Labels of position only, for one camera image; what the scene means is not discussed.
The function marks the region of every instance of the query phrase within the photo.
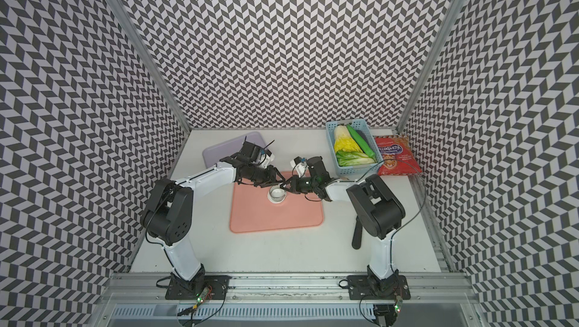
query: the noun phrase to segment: black mounting plate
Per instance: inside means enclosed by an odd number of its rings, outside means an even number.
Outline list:
[[[224,300],[227,287],[229,285],[229,280],[231,277],[228,275],[205,275],[204,284],[211,286],[211,299],[212,300]],[[169,287],[167,288],[167,293],[165,294],[166,300],[196,300],[197,295],[188,289],[180,286],[171,274],[171,281],[169,282]]]
[[[371,299],[370,297],[366,297],[367,295],[372,294],[372,290],[370,289],[370,283],[368,282],[367,275],[348,275],[346,277],[348,281],[348,293],[350,294],[350,300],[361,300],[362,297],[364,299]],[[408,289],[408,283],[406,277],[403,275],[398,274],[398,286],[396,288],[396,293],[402,295],[403,300],[410,299],[410,290]],[[393,302],[396,300],[394,295],[394,289],[389,294],[384,294],[380,296],[380,299],[387,299],[392,300]]]

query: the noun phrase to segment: white cup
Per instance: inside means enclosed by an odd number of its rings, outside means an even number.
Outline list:
[[[280,188],[279,185],[274,185],[269,188],[269,193],[267,193],[267,198],[274,204],[279,204],[286,198],[286,191]]]

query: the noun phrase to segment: white table surface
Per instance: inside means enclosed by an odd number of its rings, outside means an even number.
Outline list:
[[[172,179],[205,169],[201,152],[250,130],[192,131]],[[325,130],[259,130],[276,156],[273,165],[290,170],[296,156],[322,156],[331,176],[335,167]],[[372,130],[374,135],[391,130]],[[408,177],[383,177],[406,209],[402,223],[418,212]],[[356,212],[351,203],[323,202],[324,222],[313,228],[235,234],[229,230],[233,184],[207,194],[193,206],[189,236],[197,258],[208,272],[365,272],[369,263],[369,241],[364,230],[359,250],[351,247]],[[440,272],[422,216],[396,234],[393,255],[401,272]],[[158,245],[145,240],[137,252],[131,272],[170,272],[171,265]]]

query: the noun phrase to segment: black and white pattern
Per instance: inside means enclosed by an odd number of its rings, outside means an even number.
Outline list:
[[[578,326],[579,0],[466,0],[408,126],[495,326]]]
[[[121,0],[192,127],[394,125],[450,0]]]
[[[0,325],[77,325],[184,131],[103,0],[0,12]]]

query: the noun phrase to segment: candy package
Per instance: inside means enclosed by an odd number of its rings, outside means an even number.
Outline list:
[[[422,172],[412,155],[407,135],[376,136],[374,139],[384,159],[378,175],[409,175]]]

